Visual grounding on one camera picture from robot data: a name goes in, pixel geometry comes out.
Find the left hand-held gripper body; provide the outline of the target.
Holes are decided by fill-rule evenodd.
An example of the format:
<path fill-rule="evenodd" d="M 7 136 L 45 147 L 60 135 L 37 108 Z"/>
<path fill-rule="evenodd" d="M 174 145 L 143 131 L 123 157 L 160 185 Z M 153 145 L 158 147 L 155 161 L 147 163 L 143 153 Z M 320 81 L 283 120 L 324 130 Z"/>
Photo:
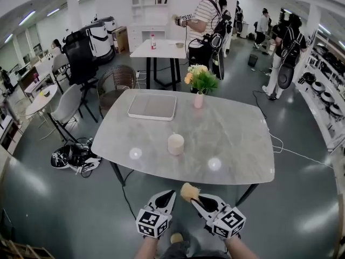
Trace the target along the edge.
<path fill-rule="evenodd" d="M 172 215 L 152 203 L 140 209 L 135 224 L 137 232 L 144 237 L 160 238 L 170 227 Z"/>

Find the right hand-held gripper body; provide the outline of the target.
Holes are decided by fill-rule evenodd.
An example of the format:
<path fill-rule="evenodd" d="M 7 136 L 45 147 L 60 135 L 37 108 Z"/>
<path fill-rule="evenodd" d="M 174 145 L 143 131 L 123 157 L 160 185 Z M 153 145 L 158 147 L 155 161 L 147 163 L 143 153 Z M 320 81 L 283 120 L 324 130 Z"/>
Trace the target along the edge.
<path fill-rule="evenodd" d="M 220 211 L 207 217 L 206 230 L 222 240 L 227 240 L 237 235 L 243 229 L 245 222 L 246 217 L 237 207 L 231 208 L 226 205 Z"/>

